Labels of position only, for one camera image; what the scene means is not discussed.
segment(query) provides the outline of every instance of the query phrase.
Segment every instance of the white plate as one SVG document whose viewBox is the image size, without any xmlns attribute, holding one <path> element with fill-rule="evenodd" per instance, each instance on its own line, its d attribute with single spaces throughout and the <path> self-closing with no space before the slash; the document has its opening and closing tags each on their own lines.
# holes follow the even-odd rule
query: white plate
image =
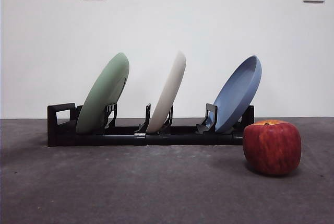
<svg viewBox="0 0 334 224">
<path fill-rule="evenodd" d="M 146 129 L 147 133 L 157 132 L 165 122 L 180 87 L 186 63 L 187 61 L 184 54 L 178 52 L 171 72 L 169 73 L 165 86 L 161 92 L 156 109 L 154 110 L 153 116 Z"/>
</svg>

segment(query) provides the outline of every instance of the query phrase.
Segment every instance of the blue plate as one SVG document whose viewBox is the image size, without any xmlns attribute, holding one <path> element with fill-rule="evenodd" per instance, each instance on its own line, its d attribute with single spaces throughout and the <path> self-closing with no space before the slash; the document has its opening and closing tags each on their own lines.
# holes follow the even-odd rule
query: blue plate
<svg viewBox="0 0 334 224">
<path fill-rule="evenodd" d="M 216 132 L 224 133 L 240 119 L 251 103 L 260 84 L 262 68 L 256 56 L 246 59 L 231 75 L 218 94 L 214 105 L 218 107 Z M 209 114 L 207 124 L 213 121 Z"/>
</svg>

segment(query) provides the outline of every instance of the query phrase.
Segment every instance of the concrete floor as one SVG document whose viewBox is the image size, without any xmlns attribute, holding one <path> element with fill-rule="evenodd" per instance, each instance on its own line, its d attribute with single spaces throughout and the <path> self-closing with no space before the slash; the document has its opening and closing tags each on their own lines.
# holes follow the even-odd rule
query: concrete floor
<svg viewBox="0 0 334 224">
<path fill-rule="evenodd" d="M 47 147 L 46 120 L 1 120 L 1 223 L 333 223 L 334 118 L 286 120 L 302 159 L 283 177 L 242 146 Z"/>
</svg>

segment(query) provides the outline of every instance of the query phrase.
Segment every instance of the red apple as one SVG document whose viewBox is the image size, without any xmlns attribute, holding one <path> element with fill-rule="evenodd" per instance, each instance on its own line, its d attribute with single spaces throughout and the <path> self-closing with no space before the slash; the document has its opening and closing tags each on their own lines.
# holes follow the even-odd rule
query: red apple
<svg viewBox="0 0 334 224">
<path fill-rule="evenodd" d="M 264 174 L 287 174 L 298 167 L 301 137 L 291 123 L 259 121 L 244 129 L 243 149 L 247 161 Z"/>
</svg>

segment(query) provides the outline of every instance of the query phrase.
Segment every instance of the white wall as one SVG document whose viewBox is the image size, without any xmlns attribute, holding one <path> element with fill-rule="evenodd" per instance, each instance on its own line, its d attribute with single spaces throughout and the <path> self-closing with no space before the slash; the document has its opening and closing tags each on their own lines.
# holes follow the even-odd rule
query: white wall
<svg viewBox="0 0 334 224">
<path fill-rule="evenodd" d="M 177 53 L 187 67 L 176 117 L 203 116 L 257 55 L 256 116 L 334 116 L 334 0 L 2 0 L 1 118 L 82 104 L 118 52 L 130 61 L 120 117 L 153 108 Z"/>
</svg>

